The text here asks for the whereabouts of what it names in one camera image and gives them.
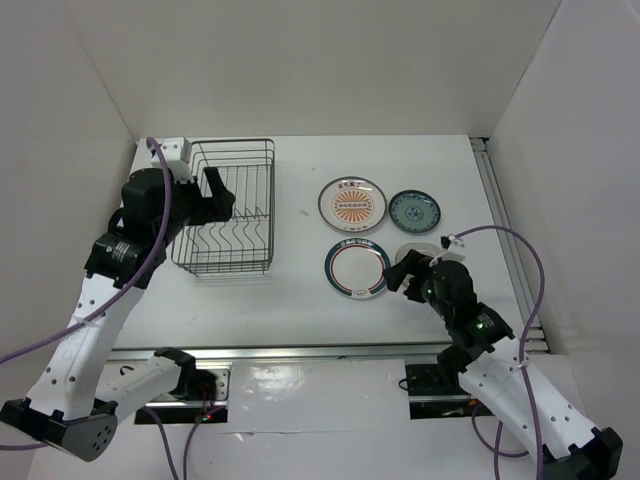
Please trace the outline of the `green red rimmed plate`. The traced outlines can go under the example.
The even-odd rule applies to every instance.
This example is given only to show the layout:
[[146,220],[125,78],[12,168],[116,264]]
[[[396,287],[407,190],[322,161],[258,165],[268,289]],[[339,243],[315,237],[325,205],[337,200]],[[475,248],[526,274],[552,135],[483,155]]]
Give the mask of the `green red rimmed plate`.
[[391,266],[386,251],[366,238],[348,238],[329,249],[324,273],[330,286],[352,300],[369,300],[386,290],[385,271]]

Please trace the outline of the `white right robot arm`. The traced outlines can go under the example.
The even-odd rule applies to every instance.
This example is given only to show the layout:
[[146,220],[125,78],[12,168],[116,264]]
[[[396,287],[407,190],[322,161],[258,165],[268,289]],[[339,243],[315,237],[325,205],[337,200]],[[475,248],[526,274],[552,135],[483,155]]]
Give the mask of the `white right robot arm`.
[[511,327],[478,300],[461,262],[409,250],[383,276],[389,290],[428,304],[443,320],[452,343],[437,356],[440,387],[479,400],[542,463],[542,478],[616,475],[620,436],[585,417],[521,352]]

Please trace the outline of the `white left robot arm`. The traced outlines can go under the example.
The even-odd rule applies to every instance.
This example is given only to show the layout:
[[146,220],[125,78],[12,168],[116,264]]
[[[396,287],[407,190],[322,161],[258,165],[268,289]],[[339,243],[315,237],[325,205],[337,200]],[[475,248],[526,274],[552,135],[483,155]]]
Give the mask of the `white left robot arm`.
[[140,301],[166,248],[186,226],[228,220],[234,195],[215,167],[179,182],[159,168],[138,170],[121,190],[122,205],[94,243],[71,334],[56,348],[36,384],[8,400],[2,423],[85,462],[104,453],[118,424],[161,395],[214,399],[216,378],[195,358],[171,347],[155,351],[134,371],[107,384],[100,377],[124,323]]

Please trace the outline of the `small beige speckled dish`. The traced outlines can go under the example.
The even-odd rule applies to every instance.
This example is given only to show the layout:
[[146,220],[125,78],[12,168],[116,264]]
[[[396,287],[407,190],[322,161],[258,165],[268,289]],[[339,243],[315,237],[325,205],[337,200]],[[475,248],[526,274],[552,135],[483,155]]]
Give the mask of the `small beige speckled dish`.
[[410,250],[415,250],[422,255],[434,258],[438,256],[442,248],[438,245],[434,245],[426,242],[412,242],[401,245],[395,253],[394,262],[399,263]]

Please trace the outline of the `small blue patterned plate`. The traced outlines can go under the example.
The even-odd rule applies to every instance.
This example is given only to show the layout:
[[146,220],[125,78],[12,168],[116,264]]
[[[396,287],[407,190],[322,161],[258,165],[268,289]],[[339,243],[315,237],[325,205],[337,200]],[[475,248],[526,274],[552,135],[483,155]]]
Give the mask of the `small blue patterned plate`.
[[442,211],[438,202],[419,190],[404,190],[392,197],[388,205],[392,222],[409,234],[426,234],[440,223]]

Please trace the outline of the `orange sunburst plate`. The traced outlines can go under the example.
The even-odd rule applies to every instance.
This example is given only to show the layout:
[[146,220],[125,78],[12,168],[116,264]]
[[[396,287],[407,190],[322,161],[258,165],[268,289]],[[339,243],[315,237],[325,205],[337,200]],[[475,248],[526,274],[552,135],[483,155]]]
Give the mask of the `orange sunburst plate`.
[[375,229],[387,215],[387,199],[374,182],[345,176],[329,182],[317,201],[322,219],[343,233],[363,233]]

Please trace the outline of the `aluminium front rail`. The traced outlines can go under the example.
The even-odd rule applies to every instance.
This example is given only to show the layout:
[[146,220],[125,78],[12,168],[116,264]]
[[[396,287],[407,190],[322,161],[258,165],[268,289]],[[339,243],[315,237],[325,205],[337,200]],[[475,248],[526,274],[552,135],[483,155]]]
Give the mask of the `aluminium front rail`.
[[267,347],[181,347],[197,360],[213,363],[281,362],[306,360],[348,360],[431,357],[449,346],[449,342],[373,343],[298,345]]

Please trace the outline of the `aluminium side rail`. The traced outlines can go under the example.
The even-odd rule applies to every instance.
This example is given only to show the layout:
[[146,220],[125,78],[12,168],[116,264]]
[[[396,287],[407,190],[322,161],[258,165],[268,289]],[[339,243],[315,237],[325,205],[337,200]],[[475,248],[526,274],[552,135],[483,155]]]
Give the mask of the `aluminium side rail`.
[[[481,137],[470,137],[469,141],[489,203],[493,223],[502,227],[511,227],[495,170],[488,154],[487,140]],[[524,264],[518,251],[518,248],[523,246],[523,243],[513,234],[502,230],[497,232],[497,236],[506,260],[509,277],[514,287],[518,308],[523,321],[526,321],[534,307],[536,296],[533,294],[526,278]],[[539,318],[536,318],[529,330],[526,351],[530,354],[539,355],[551,353]]]

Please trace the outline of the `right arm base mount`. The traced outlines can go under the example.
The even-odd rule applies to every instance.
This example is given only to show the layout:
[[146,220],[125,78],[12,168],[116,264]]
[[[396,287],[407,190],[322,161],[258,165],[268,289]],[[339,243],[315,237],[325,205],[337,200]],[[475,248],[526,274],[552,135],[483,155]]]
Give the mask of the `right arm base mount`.
[[411,420],[491,416],[478,400],[449,384],[436,364],[407,364],[398,387],[408,395]]

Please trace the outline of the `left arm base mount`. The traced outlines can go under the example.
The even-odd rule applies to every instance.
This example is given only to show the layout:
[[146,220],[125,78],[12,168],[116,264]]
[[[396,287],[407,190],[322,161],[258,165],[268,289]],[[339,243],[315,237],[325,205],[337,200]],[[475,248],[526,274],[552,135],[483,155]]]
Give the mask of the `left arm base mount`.
[[229,366],[209,365],[209,376],[185,399],[162,394],[134,414],[136,425],[154,423],[152,411],[164,425],[223,424],[228,421],[228,398],[231,370]]

